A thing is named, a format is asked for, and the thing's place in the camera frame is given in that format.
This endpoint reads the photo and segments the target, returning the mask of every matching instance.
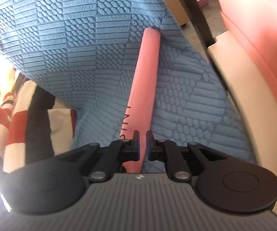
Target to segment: pink foam tube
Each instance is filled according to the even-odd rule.
[[[150,130],[160,50],[160,32],[144,30],[135,68],[130,97],[124,116],[121,139],[132,139],[133,131],[140,132],[140,160],[123,164],[127,173],[139,173],[146,153],[146,132]]]

